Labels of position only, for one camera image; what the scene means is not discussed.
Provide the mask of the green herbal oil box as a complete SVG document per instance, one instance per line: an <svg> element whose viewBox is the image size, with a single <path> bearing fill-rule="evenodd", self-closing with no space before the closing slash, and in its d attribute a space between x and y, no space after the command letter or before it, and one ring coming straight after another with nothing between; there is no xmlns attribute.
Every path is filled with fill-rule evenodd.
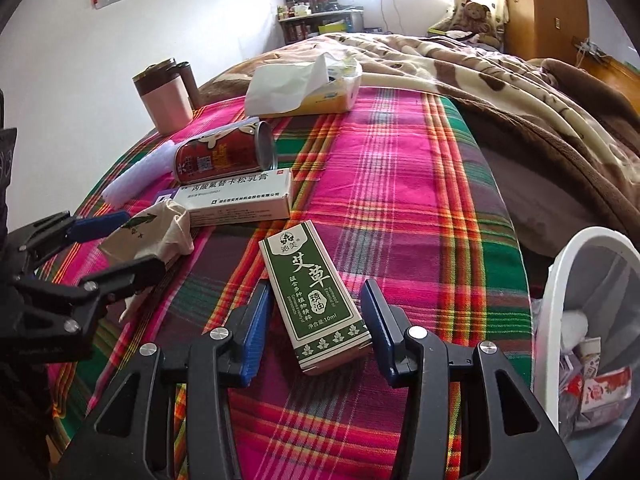
<svg viewBox="0 0 640 480"><path fill-rule="evenodd" d="M367 325L311 221L264 238L259 248L304 374L320 375L370 351Z"/></svg>

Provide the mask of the white paper towel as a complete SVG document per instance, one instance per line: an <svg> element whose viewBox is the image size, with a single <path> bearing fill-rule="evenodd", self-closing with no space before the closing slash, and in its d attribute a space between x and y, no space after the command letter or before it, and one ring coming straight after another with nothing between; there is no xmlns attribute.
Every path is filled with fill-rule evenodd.
<svg viewBox="0 0 640 480"><path fill-rule="evenodd" d="M564 310L561 316L560 348L570 353L588 334L588 318L581 310Z"/></svg>

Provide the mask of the cluttered shelf desk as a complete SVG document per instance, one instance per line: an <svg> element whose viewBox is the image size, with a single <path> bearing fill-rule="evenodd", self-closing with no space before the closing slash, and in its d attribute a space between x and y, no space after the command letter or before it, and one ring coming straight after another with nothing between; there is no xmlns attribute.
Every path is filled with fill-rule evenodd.
<svg viewBox="0 0 640 480"><path fill-rule="evenodd" d="M363 8L336 0L284 0L277 10L285 44L330 32L363 32Z"/></svg>

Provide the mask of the brown beige fleece blanket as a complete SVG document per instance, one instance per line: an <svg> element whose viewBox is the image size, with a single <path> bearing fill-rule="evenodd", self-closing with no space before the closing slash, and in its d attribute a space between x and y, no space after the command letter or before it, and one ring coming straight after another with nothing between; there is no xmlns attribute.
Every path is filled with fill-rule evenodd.
<svg viewBox="0 0 640 480"><path fill-rule="evenodd" d="M258 67L354 58L366 87L446 96L487 158L521 242L554 256L586 226L639 240L639 115L626 96L555 58L524 61L444 36L331 32L228 68L200 88L242 96Z"/></svg>

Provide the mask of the brown teddy bear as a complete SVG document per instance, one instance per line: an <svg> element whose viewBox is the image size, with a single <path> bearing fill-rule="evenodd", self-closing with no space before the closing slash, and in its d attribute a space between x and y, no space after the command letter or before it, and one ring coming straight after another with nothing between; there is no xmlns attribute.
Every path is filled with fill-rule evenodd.
<svg viewBox="0 0 640 480"><path fill-rule="evenodd" d="M495 21L491 17L488 6L484 4L467 1L457 12L449 29L469 32L482 44L488 44L496 49L501 47Z"/></svg>

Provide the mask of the orange wooden wardrobe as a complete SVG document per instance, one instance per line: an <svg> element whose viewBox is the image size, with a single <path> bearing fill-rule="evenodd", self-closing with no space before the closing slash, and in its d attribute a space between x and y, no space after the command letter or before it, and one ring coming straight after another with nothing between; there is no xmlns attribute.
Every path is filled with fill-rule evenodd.
<svg viewBox="0 0 640 480"><path fill-rule="evenodd" d="M506 52L524 60L575 62L576 44L589 37L587 0L506 0L506 4Z"/></svg>

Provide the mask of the white trash bin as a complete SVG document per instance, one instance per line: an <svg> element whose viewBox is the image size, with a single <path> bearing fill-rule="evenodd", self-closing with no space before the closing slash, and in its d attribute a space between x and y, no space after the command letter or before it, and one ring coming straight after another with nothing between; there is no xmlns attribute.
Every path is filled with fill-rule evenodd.
<svg viewBox="0 0 640 480"><path fill-rule="evenodd" d="M534 393L570 453L579 478L639 475L639 253L628 238L600 226L578 232L549 268L532 303ZM629 399L582 414L563 389L578 359L560 348L564 310L581 310L589 337L600 337L600 371L632 370Z"/></svg>

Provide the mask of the red white drink carton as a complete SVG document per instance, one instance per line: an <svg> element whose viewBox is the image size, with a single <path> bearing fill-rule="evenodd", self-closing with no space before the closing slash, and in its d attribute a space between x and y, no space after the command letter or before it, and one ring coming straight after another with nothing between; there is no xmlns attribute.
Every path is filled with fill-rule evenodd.
<svg viewBox="0 0 640 480"><path fill-rule="evenodd" d="M601 354L600 337L583 339L573 352L578 359L577 373L567 382L563 392L570 395L570 400L578 401L582 414L624 402L632 393L631 367L601 372Z"/></svg>

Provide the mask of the pink brown travel mug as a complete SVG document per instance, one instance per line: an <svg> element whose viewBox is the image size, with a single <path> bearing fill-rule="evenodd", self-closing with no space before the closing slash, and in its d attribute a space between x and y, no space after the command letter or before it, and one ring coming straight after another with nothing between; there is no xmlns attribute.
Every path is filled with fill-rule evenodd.
<svg viewBox="0 0 640 480"><path fill-rule="evenodd" d="M202 106L189 62L168 58L148 66L132 82L161 136L183 129Z"/></svg>

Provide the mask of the red drink can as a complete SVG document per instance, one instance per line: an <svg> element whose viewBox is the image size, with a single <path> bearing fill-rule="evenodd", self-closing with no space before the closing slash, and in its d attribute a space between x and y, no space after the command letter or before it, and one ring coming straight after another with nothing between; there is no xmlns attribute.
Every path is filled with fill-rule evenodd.
<svg viewBox="0 0 640 480"><path fill-rule="evenodd" d="M192 184L276 169L277 150L268 125L257 117L209 130L178 145L174 176Z"/></svg>

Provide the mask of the torn beige paper bag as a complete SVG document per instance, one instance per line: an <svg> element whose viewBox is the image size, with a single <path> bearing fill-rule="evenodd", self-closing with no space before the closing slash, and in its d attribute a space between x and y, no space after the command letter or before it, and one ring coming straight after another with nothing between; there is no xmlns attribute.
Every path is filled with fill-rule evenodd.
<svg viewBox="0 0 640 480"><path fill-rule="evenodd" d="M174 200L143 209L99 244L111 264L155 256L166 269L193 249L189 211Z"/></svg>

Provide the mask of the plaid pink green bedsheet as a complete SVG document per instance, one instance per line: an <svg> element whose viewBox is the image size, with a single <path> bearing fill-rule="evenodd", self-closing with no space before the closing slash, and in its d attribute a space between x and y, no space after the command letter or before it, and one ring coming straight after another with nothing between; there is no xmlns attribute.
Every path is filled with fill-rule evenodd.
<svg viewBox="0 0 640 480"><path fill-rule="evenodd" d="M272 131L293 176L291 222L311 221L352 295L374 278L385 298L443 340L498 344L532 376L532 318L506 205L460 104L363 89L347 114L280 119ZM265 274L262 222L193 234L138 317L101 322L88 361L52 366L52 441L65 448L140 344L169 347L220 325ZM258 375L230 394L247 479L386 479L406 395L363 358L304 375L273 315Z"/></svg>

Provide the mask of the white purple ointment box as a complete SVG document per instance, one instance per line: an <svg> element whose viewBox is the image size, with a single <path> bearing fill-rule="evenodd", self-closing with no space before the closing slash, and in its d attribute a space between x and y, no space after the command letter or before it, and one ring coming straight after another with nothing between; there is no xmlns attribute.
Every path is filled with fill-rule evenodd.
<svg viewBox="0 0 640 480"><path fill-rule="evenodd" d="M288 168L240 174L160 191L154 203L173 200L192 228L290 218L292 174Z"/></svg>

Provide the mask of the wooden headboard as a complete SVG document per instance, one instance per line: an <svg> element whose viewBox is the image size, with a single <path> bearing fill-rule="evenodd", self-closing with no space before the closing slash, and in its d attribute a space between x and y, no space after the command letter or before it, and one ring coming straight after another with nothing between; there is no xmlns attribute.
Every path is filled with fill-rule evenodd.
<svg viewBox="0 0 640 480"><path fill-rule="evenodd" d="M612 56L589 51L578 51L575 65L626 96L636 112L640 110L640 78L632 68Z"/></svg>

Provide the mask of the white foam net sleeve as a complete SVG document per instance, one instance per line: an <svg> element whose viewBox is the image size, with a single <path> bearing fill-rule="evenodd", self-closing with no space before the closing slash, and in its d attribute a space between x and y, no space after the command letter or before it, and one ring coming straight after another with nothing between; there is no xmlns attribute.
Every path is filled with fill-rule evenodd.
<svg viewBox="0 0 640 480"><path fill-rule="evenodd" d="M137 197L155 180L172 171L177 150L178 145L174 141L166 141L145 155L104 188L104 202L112 208L120 208Z"/></svg>

